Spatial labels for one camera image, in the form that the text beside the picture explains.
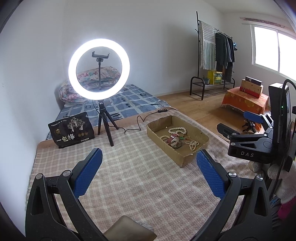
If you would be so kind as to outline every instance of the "blue textured pad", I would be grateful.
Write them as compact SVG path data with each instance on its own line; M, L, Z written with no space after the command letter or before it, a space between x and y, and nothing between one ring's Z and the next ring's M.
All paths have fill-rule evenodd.
M73 194L76 198L83 196L103 161L103 153L98 149L89 159L74 183Z
M197 153L196 163L204 175L204 178L210 186L213 194L220 199L224 198L226 192L224 182L203 151L199 151Z
M261 115L252 113L250 111L245 111L244 112L244 117L246 119L251 120L251 121L253 121L255 123L258 123L258 124L262 124L263 123L263 118L261 117Z

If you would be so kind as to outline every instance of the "rack shelf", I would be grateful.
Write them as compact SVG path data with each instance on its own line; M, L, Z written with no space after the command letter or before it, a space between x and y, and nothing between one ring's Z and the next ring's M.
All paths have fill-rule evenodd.
M201 82L193 82L194 79L199 79L201 80ZM226 88L227 85L233 85L232 88L234 88L234 85L235 85L235 80L234 78L232 78L233 82L227 82L225 80L222 80L222 83L221 84L218 84L218 85L206 85L204 80L202 78L199 78L199 77L192 77L191 78L191 81L190 81L190 95L194 94L194 95L197 95L199 97L201 97L203 100L203 98L205 96L209 96L209 95L215 95L215 94L220 94L220 93L223 93L227 90L230 90L229 88ZM192 92L192 85L197 85L197 86L200 86L202 87L202 90L201 91L198 91L198 92ZM205 89L206 87L209 87L209 86L223 86L222 88L215 88L215 89ZM211 93L211 94L206 94L205 95L205 92L206 91L212 91L212 90L220 90L220 89L223 89L223 91L220 91L220 92L215 92L215 93Z

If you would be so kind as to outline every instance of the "black metal rack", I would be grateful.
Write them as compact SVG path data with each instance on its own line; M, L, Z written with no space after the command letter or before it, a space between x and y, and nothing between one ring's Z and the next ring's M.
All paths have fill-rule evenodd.
M225 92L225 90L230 90L229 88L226 88L225 86L226 85L233 85L233 88L234 88L234 85L235 85L235 80L234 78L232 78L233 82L228 82L226 80L222 80L222 83L221 84L217 84L217 85L206 85L204 80L202 78L199 77L200 75L200 32L199 32L199 27L200 27L200 20L198 19L198 12L196 12L196 18L197 18L197 28L198 30L197 33L198 33L198 71L197 71L197 77L194 76L191 78L190 80L190 95L194 94L194 95L197 95L199 97L201 97L203 100L204 96L209 96L209 95L215 95L215 94L220 94L220 93L223 93ZM193 79L199 79L201 80L201 82L193 82ZM201 91L198 91L198 92L192 92L192 85L197 85L197 86L200 86L202 87L202 90ZM223 86L223 88L215 88L215 89L205 89L205 87L208 87L208 86ZM220 91L220 92L214 92L214 93L210 93L210 94L206 94L205 95L205 91L212 91L212 90L219 90L219 89L223 89L223 91Z

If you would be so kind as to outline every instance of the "window frame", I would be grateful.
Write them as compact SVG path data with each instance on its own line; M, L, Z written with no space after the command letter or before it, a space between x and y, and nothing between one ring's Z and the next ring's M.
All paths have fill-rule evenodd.
M280 57L280 46L279 46L279 33L283 34L283 35L286 35L286 36L288 36L290 38L293 38L295 40L296 40L296 36L294 36L292 34L289 34L289 33L285 32L285 31L278 30L276 28L261 26L261 25L257 25L257 24L251 24L250 26L251 26L251 36L252 36L252 65L263 68L263 69L266 69L266 70L269 70L269 71L272 71L273 73L277 73L277 74L281 75L282 77L285 77L287 79L292 80L291 77L286 76L286 75L284 75L284 74L282 74L280 72L281 57ZM268 67L265 67L263 65L256 64L256 41L255 41L256 37L255 37L255 29L254 29L254 27L265 28L265 29L270 29L270 30L276 31L276 35L277 35L277 39L278 39L278 56L279 56L279 66L278 66L277 71L274 70L274 69L270 69Z

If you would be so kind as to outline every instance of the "open cardboard box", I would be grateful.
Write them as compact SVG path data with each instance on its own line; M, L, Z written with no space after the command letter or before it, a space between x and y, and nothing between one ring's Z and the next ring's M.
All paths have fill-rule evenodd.
M199 142L199 145L194 151L191 151L189 145L185 144L185 140L182 140L183 144L178 149L172 148L161 140L161 136L170 136L168 130L174 127L184 127L187 130L187 135L190 136L190 139ZM180 167L184 167L190 163L196 157L196 153L199 150L206 149L210 140L200 129L174 115L162 117L156 121L148 123L147 135Z

